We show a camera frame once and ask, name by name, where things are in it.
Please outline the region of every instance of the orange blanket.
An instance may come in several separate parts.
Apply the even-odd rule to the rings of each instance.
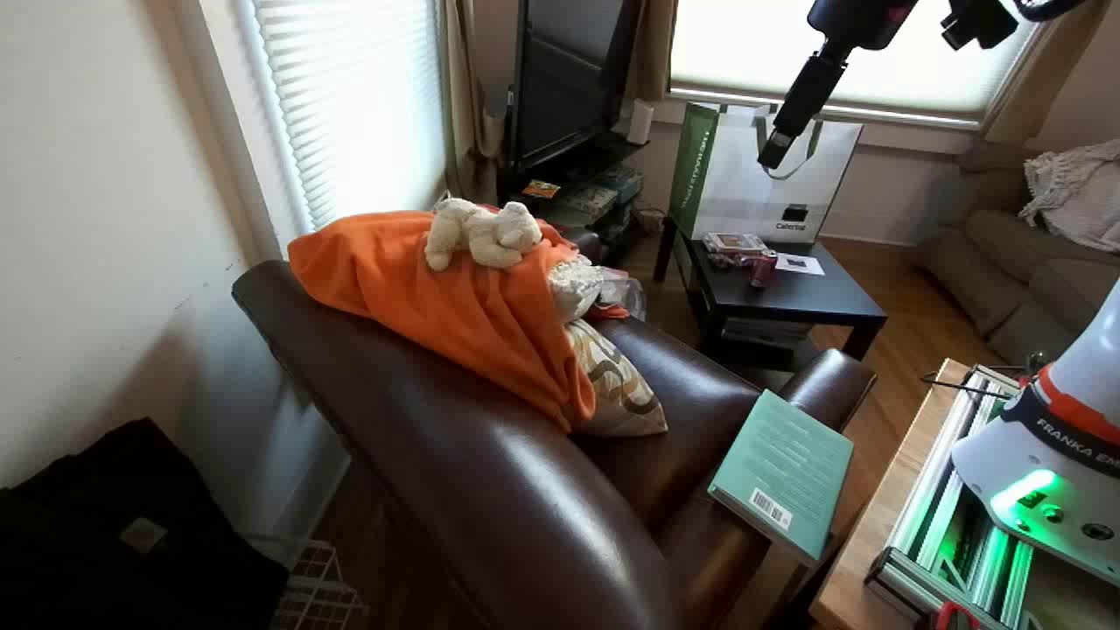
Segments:
[[[512,270],[465,251],[439,274],[422,262],[429,214],[362,214],[285,246],[297,284],[322,304],[362,316],[502,386],[560,430],[588,419],[593,390],[577,370],[547,274],[577,255],[560,232]]]

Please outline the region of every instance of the television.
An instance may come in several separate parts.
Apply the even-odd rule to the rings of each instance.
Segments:
[[[639,0],[522,0],[502,190],[611,162]]]

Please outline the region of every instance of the window blinds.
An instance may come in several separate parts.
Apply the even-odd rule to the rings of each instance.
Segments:
[[[822,34],[809,27],[809,9],[813,0],[683,0],[673,83],[754,97],[785,96],[809,53],[822,45]],[[998,51],[970,43],[953,53],[941,39],[941,19],[947,19],[947,5],[918,5],[887,51],[850,53],[831,102],[984,123],[1037,27],[1017,22],[1017,31]]]
[[[253,0],[297,214],[429,207],[444,176],[438,0]]]

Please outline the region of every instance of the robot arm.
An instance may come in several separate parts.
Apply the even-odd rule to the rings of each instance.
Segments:
[[[824,45],[813,53],[795,79],[774,131],[760,152],[763,169],[777,169],[787,149],[800,138],[813,117],[828,102],[854,51],[886,51],[918,0],[815,0],[809,25],[824,34]],[[1048,22],[1081,0],[1016,0],[1029,22]],[[1016,31],[1016,19],[1002,0],[947,0],[941,34],[953,51],[978,43],[984,51],[1005,43]]]

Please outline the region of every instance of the black side table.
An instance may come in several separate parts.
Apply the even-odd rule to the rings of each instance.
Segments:
[[[886,327],[886,312],[873,304],[873,298],[863,295],[863,286],[831,261],[831,251],[822,241],[799,251],[799,255],[813,255],[822,265],[822,278],[777,270],[774,279],[760,292],[749,286],[749,270],[709,265],[698,241],[680,237],[680,248],[686,251],[683,274],[686,274],[690,304],[703,328],[698,347],[715,358],[731,358],[749,365],[774,360],[774,347],[751,345],[733,328],[754,327],[763,328],[763,335],[766,328],[768,334],[777,328],[777,335],[779,334],[795,335],[799,327],[805,334],[813,327],[847,327],[850,334],[840,351],[862,360],[873,345],[878,328]]]

